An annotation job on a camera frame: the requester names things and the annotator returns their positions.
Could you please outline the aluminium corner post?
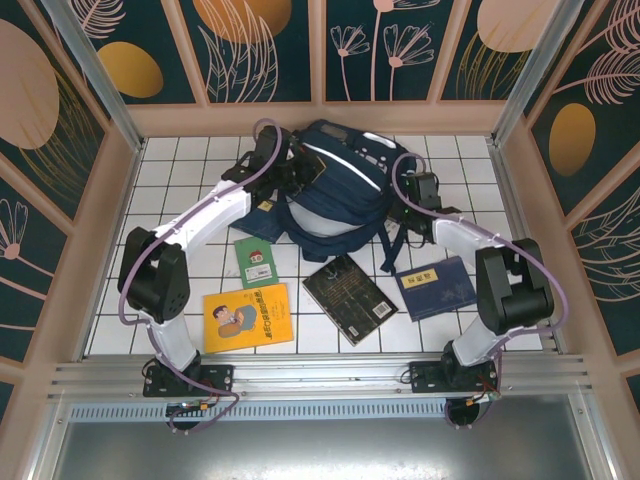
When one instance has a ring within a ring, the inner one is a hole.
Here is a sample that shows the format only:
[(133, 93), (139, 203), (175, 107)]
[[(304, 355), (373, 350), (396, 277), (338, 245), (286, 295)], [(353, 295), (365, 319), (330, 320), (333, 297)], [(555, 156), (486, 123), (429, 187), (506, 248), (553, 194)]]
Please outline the aluminium corner post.
[(505, 107), (491, 132), (489, 146), (500, 148), (508, 139), (526, 105), (557, 56), (575, 24), (585, 0), (560, 0), (529, 55)]
[(78, 23), (72, 7), (66, 0), (41, 0), (53, 24), (70, 48), (88, 80), (93, 85), (112, 120), (135, 154), (141, 150), (143, 137), (134, 124), (119, 92), (113, 85), (96, 50)]

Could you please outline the navy blue backpack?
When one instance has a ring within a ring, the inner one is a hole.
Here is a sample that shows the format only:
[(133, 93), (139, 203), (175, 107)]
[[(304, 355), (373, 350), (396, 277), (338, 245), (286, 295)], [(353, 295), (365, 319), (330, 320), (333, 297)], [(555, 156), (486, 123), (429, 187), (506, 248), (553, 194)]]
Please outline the navy blue backpack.
[(382, 135), (317, 120), (291, 135), (291, 144), (324, 170), (297, 194), (278, 191), (280, 226), (309, 262), (353, 253), (378, 236), (385, 254), (380, 269), (396, 273), (407, 238), (401, 226), (391, 240), (386, 222), (398, 200), (392, 175), (414, 174), (417, 158)]

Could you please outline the aluminium mounting rail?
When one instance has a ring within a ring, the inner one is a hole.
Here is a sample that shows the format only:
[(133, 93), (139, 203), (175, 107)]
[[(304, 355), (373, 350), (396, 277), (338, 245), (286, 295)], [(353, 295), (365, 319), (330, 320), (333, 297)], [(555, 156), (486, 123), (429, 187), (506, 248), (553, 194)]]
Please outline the aluminium mounting rail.
[[(223, 354), (205, 364), (234, 368), (233, 390), (244, 400), (407, 398), (401, 378), (414, 361), (436, 361), (436, 353)], [(95, 356), (56, 366), (49, 398), (79, 402), (142, 400), (142, 355)], [(570, 394), (593, 386), (579, 355), (506, 352), (503, 396)]]

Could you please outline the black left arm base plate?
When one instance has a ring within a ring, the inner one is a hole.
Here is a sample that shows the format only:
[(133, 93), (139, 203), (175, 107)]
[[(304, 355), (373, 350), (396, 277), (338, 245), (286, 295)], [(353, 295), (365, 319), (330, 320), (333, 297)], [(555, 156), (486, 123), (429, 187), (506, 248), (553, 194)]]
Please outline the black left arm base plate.
[[(230, 391), (233, 385), (232, 365), (190, 366), (185, 375), (207, 388)], [(185, 382), (165, 365), (153, 363), (145, 370), (142, 394), (147, 398), (204, 398), (210, 392)]]

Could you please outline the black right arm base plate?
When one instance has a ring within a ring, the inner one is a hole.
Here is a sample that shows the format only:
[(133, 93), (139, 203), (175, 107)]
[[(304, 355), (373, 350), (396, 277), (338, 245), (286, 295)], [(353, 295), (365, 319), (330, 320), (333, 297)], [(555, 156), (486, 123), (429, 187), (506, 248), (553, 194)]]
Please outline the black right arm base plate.
[(480, 393), (499, 389), (493, 361), (471, 367), (445, 366), (436, 361), (411, 362), (409, 374), (413, 393)]

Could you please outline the black book with barcode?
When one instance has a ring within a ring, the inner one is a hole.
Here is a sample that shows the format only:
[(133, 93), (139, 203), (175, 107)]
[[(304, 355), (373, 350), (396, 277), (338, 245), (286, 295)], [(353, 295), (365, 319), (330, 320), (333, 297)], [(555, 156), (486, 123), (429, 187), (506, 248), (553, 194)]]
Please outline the black book with barcode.
[(353, 347), (399, 309), (348, 255), (328, 262), (303, 286)]

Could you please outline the grey metal sheet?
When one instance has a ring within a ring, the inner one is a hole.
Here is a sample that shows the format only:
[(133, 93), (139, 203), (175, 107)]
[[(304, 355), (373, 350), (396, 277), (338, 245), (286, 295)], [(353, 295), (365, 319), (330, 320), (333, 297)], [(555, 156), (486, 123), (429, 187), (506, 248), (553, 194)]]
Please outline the grey metal sheet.
[(73, 423), (37, 480), (617, 480), (572, 422), (439, 419)]

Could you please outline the blue book with white label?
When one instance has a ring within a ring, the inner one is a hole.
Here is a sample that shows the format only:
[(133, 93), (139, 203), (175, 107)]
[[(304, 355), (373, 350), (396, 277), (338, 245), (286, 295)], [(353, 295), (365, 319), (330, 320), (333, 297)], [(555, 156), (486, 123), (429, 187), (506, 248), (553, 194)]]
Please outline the blue book with white label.
[(476, 291), (459, 256), (397, 272), (399, 287), (412, 322), (476, 303)]

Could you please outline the aluminium side rail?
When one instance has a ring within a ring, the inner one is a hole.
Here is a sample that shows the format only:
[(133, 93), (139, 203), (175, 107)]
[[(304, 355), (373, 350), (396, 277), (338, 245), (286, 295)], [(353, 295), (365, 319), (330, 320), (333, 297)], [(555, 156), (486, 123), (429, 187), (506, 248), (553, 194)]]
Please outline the aluminium side rail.
[[(533, 234), (529, 228), (516, 185), (512, 179), (507, 157), (503, 153), (501, 146), (496, 146), (490, 137), (487, 138), (487, 148), (503, 200), (512, 238), (514, 240), (525, 237), (532, 238)], [(529, 333), (514, 336), (504, 344), (504, 347), (507, 351), (518, 351), (520, 346), (529, 344), (533, 338), (537, 338), (544, 352), (559, 355), (566, 354), (566, 342), (563, 338), (562, 331), (550, 330), (553, 324), (560, 319), (561, 314), (562, 312), (555, 312), (551, 318), (544, 319), (539, 323), (537, 332), (531, 329)]]

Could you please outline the green book with house picture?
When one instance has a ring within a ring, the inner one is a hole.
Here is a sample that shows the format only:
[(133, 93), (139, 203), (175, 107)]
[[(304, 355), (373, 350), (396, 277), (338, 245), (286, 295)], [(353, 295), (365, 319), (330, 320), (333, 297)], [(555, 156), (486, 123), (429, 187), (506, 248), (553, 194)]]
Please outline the green book with house picture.
[(240, 278), (245, 289), (276, 284), (278, 274), (271, 250), (265, 240), (248, 237), (234, 242)]

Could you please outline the yellow cartoon book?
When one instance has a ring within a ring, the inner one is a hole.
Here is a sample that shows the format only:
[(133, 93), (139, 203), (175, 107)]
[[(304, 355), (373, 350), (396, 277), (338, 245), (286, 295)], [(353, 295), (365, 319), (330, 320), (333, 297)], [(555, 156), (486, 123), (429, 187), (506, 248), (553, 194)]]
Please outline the yellow cartoon book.
[(293, 323), (284, 283), (207, 295), (204, 348), (221, 353), (290, 342)]

